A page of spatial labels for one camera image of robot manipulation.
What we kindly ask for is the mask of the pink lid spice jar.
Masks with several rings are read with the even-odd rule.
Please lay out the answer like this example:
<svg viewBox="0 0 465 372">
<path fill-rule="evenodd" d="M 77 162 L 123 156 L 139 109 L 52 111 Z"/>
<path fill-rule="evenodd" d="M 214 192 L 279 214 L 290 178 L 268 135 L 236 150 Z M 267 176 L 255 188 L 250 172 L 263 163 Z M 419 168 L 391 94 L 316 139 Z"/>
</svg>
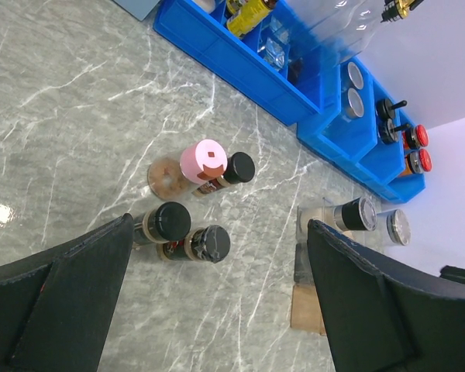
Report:
<svg viewBox="0 0 465 372">
<path fill-rule="evenodd" d="M 227 166 L 222 145 L 203 139 L 154 160 L 147 171 L 147 182 L 158 198 L 173 201 L 223 175 Z"/>
</svg>

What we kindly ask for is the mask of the black cap spice bottle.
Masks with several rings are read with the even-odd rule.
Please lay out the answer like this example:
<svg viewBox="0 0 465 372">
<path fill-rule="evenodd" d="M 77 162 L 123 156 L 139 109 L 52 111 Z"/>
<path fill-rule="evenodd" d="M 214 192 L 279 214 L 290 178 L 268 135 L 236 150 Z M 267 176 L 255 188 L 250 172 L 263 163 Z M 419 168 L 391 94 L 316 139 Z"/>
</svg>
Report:
<svg viewBox="0 0 465 372">
<path fill-rule="evenodd" d="M 224 173 L 197 188 L 192 192 L 196 197 L 210 195 L 224 188 L 250 182 L 256 173 L 253 158 L 244 152 L 236 152 L 228 158 L 228 165 Z"/>
</svg>

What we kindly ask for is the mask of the silver lid spice jar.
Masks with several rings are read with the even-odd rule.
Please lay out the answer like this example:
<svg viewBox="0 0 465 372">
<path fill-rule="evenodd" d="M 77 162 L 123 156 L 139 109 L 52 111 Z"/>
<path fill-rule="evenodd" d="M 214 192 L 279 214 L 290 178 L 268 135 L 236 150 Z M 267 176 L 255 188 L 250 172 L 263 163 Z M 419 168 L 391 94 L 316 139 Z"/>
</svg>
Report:
<svg viewBox="0 0 465 372">
<path fill-rule="evenodd" d="M 389 211 L 386 217 L 387 234 L 395 245 L 407 246 L 412 231 L 407 215 L 401 209 Z"/>
</svg>

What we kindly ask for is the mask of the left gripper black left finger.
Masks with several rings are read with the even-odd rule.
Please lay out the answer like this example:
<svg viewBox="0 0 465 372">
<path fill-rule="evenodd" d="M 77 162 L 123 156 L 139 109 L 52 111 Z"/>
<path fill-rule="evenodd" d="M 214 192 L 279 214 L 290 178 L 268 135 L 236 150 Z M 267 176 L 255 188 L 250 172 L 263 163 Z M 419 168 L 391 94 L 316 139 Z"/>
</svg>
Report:
<svg viewBox="0 0 465 372">
<path fill-rule="evenodd" d="M 0 266 L 0 371 L 96 371 L 133 247 L 125 214 Z"/>
</svg>

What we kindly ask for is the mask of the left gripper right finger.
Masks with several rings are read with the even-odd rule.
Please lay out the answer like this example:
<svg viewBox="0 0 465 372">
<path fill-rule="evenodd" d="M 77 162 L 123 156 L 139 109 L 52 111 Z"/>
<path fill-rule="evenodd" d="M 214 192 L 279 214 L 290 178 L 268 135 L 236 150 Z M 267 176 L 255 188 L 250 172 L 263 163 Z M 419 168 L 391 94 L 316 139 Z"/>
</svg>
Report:
<svg viewBox="0 0 465 372">
<path fill-rule="evenodd" d="M 465 284 L 308 223 L 308 256 L 337 371 L 465 371 Z"/>
</svg>

